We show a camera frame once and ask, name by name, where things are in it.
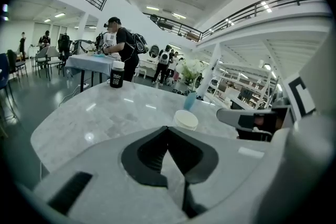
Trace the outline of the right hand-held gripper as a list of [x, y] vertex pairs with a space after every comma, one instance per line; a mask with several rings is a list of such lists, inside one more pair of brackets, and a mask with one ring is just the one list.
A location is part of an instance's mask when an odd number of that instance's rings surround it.
[[287, 86], [287, 96], [278, 94], [266, 112], [259, 110], [254, 114], [252, 110], [219, 109], [216, 117], [220, 122], [236, 128], [240, 140], [270, 142], [277, 131], [293, 126], [296, 121], [316, 110], [300, 76], [289, 81]]

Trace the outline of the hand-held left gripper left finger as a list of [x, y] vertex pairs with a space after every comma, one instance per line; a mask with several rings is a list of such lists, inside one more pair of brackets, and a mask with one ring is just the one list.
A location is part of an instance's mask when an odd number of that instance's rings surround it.
[[166, 126], [152, 131], [129, 144], [121, 154], [124, 170], [137, 183], [151, 187], [167, 187], [167, 178], [161, 174], [167, 152]]

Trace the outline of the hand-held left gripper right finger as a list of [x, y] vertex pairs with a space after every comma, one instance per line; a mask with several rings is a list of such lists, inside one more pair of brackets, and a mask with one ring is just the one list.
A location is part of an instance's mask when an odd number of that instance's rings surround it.
[[167, 129], [167, 150], [189, 184], [205, 182], [218, 165], [213, 147], [175, 127]]

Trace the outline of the white metal shelving rack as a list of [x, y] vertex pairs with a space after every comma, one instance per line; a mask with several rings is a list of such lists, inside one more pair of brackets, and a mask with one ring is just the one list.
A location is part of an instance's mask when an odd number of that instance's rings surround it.
[[270, 109], [281, 91], [279, 76], [270, 64], [244, 66], [219, 61], [214, 68], [205, 98], [226, 109]]

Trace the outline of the blue ribbed vase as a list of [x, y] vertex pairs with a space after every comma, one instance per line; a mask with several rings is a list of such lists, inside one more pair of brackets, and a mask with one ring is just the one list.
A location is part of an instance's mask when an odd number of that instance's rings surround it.
[[185, 110], [190, 110], [196, 100], [196, 95], [197, 93], [195, 91], [191, 91], [187, 96], [186, 96], [186, 99], [185, 99], [185, 102], [184, 102], [184, 106], [183, 106], [183, 109]]

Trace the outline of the pile of black bags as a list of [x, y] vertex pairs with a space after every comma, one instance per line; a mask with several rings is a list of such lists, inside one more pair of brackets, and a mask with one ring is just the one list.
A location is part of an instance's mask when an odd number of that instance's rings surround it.
[[184, 96], [185, 100], [193, 100], [193, 99], [200, 100], [200, 101], [204, 100], [204, 98], [198, 95], [196, 91], [191, 91], [191, 90], [181, 91], [178, 89], [173, 89], [172, 92], [175, 94]]

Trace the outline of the white flower bouquet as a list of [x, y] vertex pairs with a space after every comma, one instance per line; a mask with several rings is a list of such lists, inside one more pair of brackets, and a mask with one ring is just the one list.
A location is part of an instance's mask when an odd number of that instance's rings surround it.
[[176, 65], [175, 70], [182, 76], [182, 79], [189, 90], [193, 91], [195, 88], [196, 80], [202, 75], [206, 66], [198, 59], [183, 59]]

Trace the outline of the black bottle white cap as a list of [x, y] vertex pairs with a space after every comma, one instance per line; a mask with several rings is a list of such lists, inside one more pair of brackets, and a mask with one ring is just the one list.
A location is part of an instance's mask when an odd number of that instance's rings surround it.
[[114, 61], [110, 72], [110, 87], [121, 88], [124, 78], [124, 62]]

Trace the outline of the silver capsule backpack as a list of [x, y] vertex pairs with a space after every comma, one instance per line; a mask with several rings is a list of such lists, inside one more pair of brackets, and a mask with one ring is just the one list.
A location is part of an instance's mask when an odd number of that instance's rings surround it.
[[169, 52], [165, 51], [160, 55], [159, 64], [168, 65], [170, 60]]

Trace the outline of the white dressing table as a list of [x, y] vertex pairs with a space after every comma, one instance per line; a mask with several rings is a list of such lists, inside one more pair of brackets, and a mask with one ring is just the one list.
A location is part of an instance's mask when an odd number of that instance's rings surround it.
[[144, 78], [153, 78], [157, 69], [157, 64], [153, 61], [140, 60], [138, 66], [135, 69], [135, 76], [138, 77], [140, 74]]

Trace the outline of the oval dresser mirror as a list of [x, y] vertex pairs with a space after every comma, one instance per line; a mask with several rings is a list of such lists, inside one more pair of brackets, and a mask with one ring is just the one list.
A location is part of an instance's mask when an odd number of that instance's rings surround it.
[[149, 56], [151, 58], [157, 58], [159, 55], [160, 49], [157, 44], [153, 44], [149, 50]]

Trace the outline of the blue cloth covered table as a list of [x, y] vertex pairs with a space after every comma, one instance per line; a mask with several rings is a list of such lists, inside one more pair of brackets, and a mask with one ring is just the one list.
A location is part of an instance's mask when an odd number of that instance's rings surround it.
[[99, 83], [103, 83], [103, 75], [110, 76], [112, 64], [117, 58], [105, 55], [73, 55], [66, 61], [65, 68], [71, 75], [80, 73], [80, 92], [84, 91], [85, 72], [91, 73], [91, 86], [93, 86], [94, 74], [99, 74]]

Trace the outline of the black backpack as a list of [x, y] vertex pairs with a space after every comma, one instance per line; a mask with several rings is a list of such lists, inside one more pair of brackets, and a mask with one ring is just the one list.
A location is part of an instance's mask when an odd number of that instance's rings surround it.
[[137, 54], [145, 54], [149, 51], [146, 40], [144, 37], [137, 33], [132, 33], [132, 38], [134, 41], [134, 48]]

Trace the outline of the black office chair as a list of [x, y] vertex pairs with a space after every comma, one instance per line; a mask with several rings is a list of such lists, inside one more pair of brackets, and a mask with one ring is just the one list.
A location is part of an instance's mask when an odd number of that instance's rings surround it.
[[58, 40], [58, 50], [61, 54], [70, 52], [70, 38], [67, 33], [64, 33], [60, 36]]

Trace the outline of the blue chair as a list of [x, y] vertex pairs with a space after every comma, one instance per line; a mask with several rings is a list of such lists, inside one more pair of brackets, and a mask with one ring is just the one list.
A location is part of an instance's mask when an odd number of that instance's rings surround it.
[[9, 82], [9, 61], [5, 53], [0, 54], [0, 90], [4, 90], [9, 107], [13, 109], [9, 96], [13, 96]]

